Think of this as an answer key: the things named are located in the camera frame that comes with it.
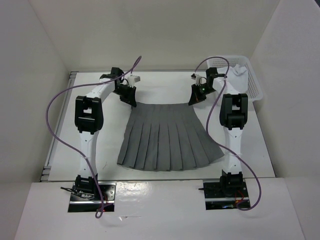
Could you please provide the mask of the grey pleated skirt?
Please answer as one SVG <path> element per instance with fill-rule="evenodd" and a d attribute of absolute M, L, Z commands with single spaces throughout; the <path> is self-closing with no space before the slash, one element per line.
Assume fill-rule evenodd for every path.
<path fill-rule="evenodd" d="M 224 156 L 187 103 L 132 107 L 117 164 L 149 172 L 188 171 Z"/>

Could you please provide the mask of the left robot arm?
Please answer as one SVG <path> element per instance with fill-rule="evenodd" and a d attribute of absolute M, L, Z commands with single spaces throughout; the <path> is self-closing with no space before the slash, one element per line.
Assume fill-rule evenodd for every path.
<path fill-rule="evenodd" d="M 100 130 L 104 124 L 103 102 L 114 93 L 124 103 L 136 107 L 136 87 L 139 76 L 130 74 L 125 77 L 123 70 L 112 67 L 111 72 L 101 75 L 99 85 L 86 95 L 75 99 L 74 123 L 80 136 L 80 167 L 75 179 L 75 192 L 93 200 L 100 197 L 100 187 L 96 183 L 98 172 L 96 167 L 96 147 Z"/>

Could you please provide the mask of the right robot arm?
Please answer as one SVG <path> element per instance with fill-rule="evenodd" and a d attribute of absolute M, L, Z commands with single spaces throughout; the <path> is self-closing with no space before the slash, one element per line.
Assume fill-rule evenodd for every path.
<path fill-rule="evenodd" d="M 214 104 L 219 104 L 219 122 L 225 134 L 225 144 L 218 144 L 226 150 L 222 174 L 219 179 L 219 192 L 225 197 L 237 194 L 244 185 L 241 166 L 241 140 L 248 121 L 249 97 L 246 94 L 248 81 L 243 81 L 239 73 L 226 69 L 219 73 L 216 67 L 210 67 L 202 77 L 191 75 L 195 83 L 191 86 L 189 105 L 203 102 L 207 95 L 218 92 Z"/>

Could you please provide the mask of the white skirt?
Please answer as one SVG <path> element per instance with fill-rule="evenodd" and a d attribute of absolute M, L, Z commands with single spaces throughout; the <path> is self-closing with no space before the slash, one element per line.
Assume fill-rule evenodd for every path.
<path fill-rule="evenodd" d="M 226 75 L 226 86 L 223 93 L 227 93 L 228 88 L 233 88 L 237 92 L 244 94 L 248 90 L 248 70 L 245 66 L 236 64 L 230 67 Z"/>

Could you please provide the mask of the white plastic basket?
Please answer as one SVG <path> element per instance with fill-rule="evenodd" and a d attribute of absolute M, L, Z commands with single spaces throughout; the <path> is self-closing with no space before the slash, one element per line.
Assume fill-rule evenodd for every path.
<path fill-rule="evenodd" d="M 243 55 L 224 55 L 223 58 L 226 58 L 228 60 L 228 62 L 230 63 L 230 67 L 232 68 L 234 68 L 236 65 L 239 65 L 240 67 L 246 67 L 248 73 L 248 88 L 246 91 L 248 100 L 250 102 L 262 100 L 264 97 L 263 91 L 250 60 Z M 208 68 L 226 68 L 228 66 L 227 62 L 220 58 L 211 58 L 209 60 L 206 60 L 206 64 Z"/>

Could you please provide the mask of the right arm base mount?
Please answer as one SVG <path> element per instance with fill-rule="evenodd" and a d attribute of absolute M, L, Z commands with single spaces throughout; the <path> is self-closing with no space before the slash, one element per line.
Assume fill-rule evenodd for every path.
<path fill-rule="evenodd" d="M 204 193 L 206 210 L 236 209 L 237 204 L 241 209 L 251 207 L 245 182 L 240 187 L 223 189 L 218 181 L 203 181 L 199 190 Z"/>

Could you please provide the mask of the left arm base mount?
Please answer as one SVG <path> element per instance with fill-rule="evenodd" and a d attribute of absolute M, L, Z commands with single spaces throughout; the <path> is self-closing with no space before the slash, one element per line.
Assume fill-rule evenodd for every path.
<path fill-rule="evenodd" d="M 100 189 L 102 191 L 104 208 L 103 212 L 114 212 L 115 210 L 115 198 L 116 198 L 116 186 L 115 182 L 100 182 Z M 60 187 L 70 193 L 68 212 L 69 213 L 88 213 L 96 212 L 102 207 L 101 198 L 97 193 L 84 193 L 76 192 L 76 187 Z"/>

